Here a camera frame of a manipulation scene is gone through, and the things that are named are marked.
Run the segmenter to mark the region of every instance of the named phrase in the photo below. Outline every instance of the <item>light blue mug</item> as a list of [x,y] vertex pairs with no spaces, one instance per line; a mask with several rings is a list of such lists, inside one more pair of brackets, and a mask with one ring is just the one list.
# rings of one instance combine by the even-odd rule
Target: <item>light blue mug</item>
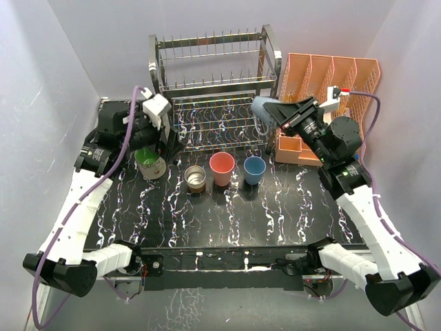
[[263,177],[267,164],[261,157],[249,157],[243,164],[245,168],[245,181],[249,185],[256,185]]

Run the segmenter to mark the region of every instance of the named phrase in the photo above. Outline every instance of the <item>metal dish rack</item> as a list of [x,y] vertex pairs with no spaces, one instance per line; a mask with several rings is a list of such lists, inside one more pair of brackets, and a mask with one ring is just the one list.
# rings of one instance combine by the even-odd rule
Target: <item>metal dish rack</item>
[[281,63],[270,25],[261,32],[169,41],[153,34],[149,40],[152,83],[173,104],[172,121],[185,152],[266,144],[249,108],[261,90],[270,89],[276,97]]

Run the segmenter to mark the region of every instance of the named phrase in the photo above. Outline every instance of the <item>stainless steel cup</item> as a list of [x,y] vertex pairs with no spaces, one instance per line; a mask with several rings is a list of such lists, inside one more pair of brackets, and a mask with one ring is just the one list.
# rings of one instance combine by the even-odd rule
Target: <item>stainless steel cup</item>
[[189,167],[184,173],[185,182],[187,182],[190,191],[194,193],[202,192],[205,189],[206,176],[205,170],[199,165]]

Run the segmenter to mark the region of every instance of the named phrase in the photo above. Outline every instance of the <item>robotic arm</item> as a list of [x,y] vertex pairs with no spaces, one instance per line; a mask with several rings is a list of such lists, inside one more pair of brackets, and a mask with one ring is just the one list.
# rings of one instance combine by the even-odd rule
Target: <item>robotic arm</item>
[[[137,101],[130,136],[130,150],[144,147],[169,161],[182,148],[176,130],[170,126],[170,103],[162,95],[142,91],[145,101]],[[33,276],[48,250],[50,242],[59,233],[43,262],[40,282],[78,297],[85,296],[97,278],[123,268],[126,272],[139,269],[140,248],[124,241],[115,241],[101,250],[83,254],[83,248],[99,204],[110,189],[112,179],[98,185],[82,201],[87,190],[100,181],[99,177],[114,166],[127,132],[126,109],[103,107],[98,126],[86,137],[81,153],[75,162],[72,185],[54,227],[37,254],[26,254],[24,268]],[[70,221],[63,225],[65,215],[77,204]]]
[[252,111],[267,125],[276,124],[287,136],[298,134],[314,151],[323,164],[318,170],[323,186],[351,217],[375,259],[372,263],[326,238],[309,245],[307,256],[293,262],[293,267],[335,270],[362,288],[380,314],[389,316],[425,298],[440,278],[394,239],[400,234],[384,210],[383,219],[394,233],[381,224],[369,173],[353,157],[362,145],[358,124],[348,117],[324,123],[323,114],[338,106],[340,93],[337,87],[328,88],[328,101],[322,105],[313,97],[298,103],[262,102],[256,97]]

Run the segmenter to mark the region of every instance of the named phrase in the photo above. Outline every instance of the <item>white wall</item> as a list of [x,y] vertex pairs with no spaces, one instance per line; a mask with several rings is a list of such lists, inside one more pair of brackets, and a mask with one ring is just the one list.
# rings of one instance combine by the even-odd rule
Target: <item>white wall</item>
[[0,3],[0,330],[22,330],[21,263],[52,228],[99,102],[46,0]]
[[[441,266],[440,31],[439,1],[397,1],[367,56],[382,69],[368,143],[382,204],[404,239]],[[419,306],[427,330],[439,330],[441,285]]]
[[100,96],[151,86],[147,38],[246,31],[271,24],[288,52],[362,57],[393,0],[48,0]]

